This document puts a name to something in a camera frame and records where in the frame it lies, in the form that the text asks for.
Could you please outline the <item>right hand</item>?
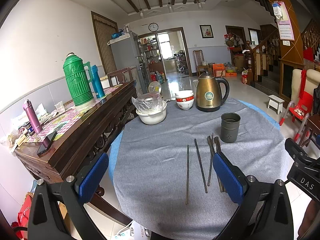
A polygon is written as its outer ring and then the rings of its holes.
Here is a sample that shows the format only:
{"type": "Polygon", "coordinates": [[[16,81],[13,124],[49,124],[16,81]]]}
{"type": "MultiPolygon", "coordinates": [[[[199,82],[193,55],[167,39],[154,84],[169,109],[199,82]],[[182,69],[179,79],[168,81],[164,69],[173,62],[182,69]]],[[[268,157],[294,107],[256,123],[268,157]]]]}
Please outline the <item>right hand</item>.
{"type": "Polygon", "coordinates": [[[313,220],[316,218],[317,213],[319,212],[319,203],[314,201],[313,199],[308,204],[306,212],[304,214],[303,221],[298,230],[298,239],[300,239],[310,228],[313,220]]]}

